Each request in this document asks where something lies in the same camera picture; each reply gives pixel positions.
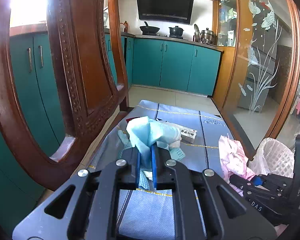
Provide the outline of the light blue face mask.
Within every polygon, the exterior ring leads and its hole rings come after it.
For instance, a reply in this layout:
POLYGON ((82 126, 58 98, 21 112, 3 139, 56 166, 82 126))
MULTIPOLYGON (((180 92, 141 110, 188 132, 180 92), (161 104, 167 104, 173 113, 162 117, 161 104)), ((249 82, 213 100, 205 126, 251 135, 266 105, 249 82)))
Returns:
POLYGON ((117 135, 123 144, 123 149, 136 147, 141 155, 139 187, 150 189, 152 180, 151 146, 168 150, 171 159, 180 161, 185 153, 180 148, 181 131, 173 123, 153 120, 147 116, 130 120, 126 131, 119 129, 117 135))

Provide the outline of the pink plastic bag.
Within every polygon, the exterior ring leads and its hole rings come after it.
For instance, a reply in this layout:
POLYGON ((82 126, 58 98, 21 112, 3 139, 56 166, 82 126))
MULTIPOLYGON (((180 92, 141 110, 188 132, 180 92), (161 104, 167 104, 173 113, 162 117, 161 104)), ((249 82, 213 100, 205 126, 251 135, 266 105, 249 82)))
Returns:
POLYGON ((248 158, 245 156, 242 144, 221 135, 218 141, 218 150, 223 179, 243 197, 243 190, 230 184, 230 176, 233 174, 246 180, 251 180, 255 176, 255 173, 247 167, 248 158))

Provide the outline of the white blue medicine box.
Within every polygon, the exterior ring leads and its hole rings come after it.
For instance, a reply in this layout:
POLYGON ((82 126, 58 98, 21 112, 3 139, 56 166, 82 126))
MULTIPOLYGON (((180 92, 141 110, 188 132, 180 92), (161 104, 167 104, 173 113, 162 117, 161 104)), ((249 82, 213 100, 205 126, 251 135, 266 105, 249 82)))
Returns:
POLYGON ((194 140, 195 140, 196 135, 197 135, 197 130, 191 129, 191 128, 188 128, 188 127, 185 127, 185 126, 181 126, 181 125, 178 125, 178 124, 174 124, 174 123, 171 123, 171 122, 168 122, 168 121, 164 121, 164 120, 161 120, 160 122, 178 128, 180 130, 181 139, 183 141, 189 142, 191 144, 194 143, 194 140))

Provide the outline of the white lattice trash basket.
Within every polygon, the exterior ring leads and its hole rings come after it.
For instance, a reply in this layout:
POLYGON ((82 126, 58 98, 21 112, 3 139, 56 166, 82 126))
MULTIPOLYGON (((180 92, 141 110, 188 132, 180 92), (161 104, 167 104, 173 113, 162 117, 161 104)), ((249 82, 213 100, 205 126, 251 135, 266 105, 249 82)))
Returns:
POLYGON ((294 153, 283 143, 273 138, 261 141, 248 167, 256 174, 275 174, 293 178, 294 153))

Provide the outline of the teal kitchen cabinets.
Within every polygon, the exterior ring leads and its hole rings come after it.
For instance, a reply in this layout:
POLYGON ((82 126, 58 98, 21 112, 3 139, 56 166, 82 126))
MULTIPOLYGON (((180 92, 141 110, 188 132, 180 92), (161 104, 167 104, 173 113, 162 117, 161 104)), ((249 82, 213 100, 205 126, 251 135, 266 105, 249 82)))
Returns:
MULTIPOLYGON (((220 53, 182 42, 122 38, 128 83, 211 95, 220 53)), ((47 33, 10 38, 13 75, 30 131, 47 156, 66 132, 47 33)), ((19 166, 0 132, 0 226, 7 234, 32 210, 44 189, 19 166)))

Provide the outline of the blue quilted cloth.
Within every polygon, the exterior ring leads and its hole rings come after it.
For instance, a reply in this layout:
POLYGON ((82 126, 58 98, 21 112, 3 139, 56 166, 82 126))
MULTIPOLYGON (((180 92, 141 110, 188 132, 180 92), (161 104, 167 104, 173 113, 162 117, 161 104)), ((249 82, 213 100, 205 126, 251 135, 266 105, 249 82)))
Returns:
POLYGON ((202 111, 142 100, 108 133, 88 170, 99 186, 91 208, 91 221, 107 212, 107 239, 221 239, 225 224, 219 192, 227 190, 219 159, 220 136, 229 137, 223 119, 202 111), (130 120, 147 116, 197 130, 194 143, 181 140, 185 157, 171 159, 157 146, 157 188, 135 185, 137 148, 123 149, 117 132, 126 131, 130 120))

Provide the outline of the carved wooden chair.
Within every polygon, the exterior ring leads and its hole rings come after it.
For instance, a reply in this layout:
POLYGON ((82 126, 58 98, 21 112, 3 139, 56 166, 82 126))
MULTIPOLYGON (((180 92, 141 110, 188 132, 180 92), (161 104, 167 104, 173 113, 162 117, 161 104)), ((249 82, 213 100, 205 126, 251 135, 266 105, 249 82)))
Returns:
POLYGON ((47 30, 65 126, 47 156, 26 123, 10 56, 10 0, 0 0, 0 133, 21 168, 39 185, 60 187, 113 115, 128 107, 118 0, 50 0, 47 30))

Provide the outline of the etched glass sliding door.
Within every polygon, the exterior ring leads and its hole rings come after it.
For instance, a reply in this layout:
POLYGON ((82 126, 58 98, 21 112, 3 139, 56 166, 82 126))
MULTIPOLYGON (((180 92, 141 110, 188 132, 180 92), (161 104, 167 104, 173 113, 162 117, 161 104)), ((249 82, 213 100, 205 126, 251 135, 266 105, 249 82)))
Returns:
POLYGON ((239 42, 230 110, 254 146, 279 135, 300 76, 300 16, 293 0, 238 0, 239 42))

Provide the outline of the black cooking pot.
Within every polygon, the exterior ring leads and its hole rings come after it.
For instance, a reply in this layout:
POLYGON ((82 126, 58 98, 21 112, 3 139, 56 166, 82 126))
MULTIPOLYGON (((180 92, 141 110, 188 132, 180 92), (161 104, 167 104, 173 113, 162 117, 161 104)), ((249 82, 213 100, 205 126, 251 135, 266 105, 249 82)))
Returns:
POLYGON ((175 27, 169 27, 169 37, 173 37, 173 38, 181 38, 183 39, 183 32, 184 30, 178 26, 175 27))

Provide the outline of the black wok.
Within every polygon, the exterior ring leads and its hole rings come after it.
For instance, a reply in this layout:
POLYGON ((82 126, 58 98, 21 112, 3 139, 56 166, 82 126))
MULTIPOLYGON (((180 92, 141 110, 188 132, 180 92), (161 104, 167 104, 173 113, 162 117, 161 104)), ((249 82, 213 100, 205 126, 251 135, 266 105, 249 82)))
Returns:
POLYGON ((140 30, 142 32, 142 35, 154 35, 156 36, 160 28, 149 26, 148 23, 145 21, 144 26, 140 26, 140 30))

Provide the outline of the steel pot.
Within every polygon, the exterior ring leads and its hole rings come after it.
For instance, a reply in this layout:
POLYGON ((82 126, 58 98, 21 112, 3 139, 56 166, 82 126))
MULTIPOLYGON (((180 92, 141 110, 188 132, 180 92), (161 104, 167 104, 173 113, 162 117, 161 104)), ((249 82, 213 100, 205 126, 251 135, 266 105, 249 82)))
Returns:
POLYGON ((200 41, 202 43, 215 45, 216 42, 215 33, 211 31, 209 28, 202 30, 199 36, 200 36, 200 41))

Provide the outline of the black range hood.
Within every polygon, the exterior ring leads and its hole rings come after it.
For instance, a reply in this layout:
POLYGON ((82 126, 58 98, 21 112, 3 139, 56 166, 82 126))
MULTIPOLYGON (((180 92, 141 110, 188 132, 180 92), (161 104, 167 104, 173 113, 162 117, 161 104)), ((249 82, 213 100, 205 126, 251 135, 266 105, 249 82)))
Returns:
POLYGON ((191 23, 194 0, 137 0, 140 20, 191 23))

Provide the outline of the wooden glass display cabinet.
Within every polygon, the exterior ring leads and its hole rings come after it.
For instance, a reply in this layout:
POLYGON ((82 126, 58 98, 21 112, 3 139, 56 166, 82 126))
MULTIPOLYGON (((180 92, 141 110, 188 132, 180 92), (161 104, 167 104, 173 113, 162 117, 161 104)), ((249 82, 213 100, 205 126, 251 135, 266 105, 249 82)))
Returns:
POLYGON ((237 0, 213 1, 212 30, 215 32, 215 45, 222 52, 212 98, 221 109, 228 94, 236 52, 237 0))

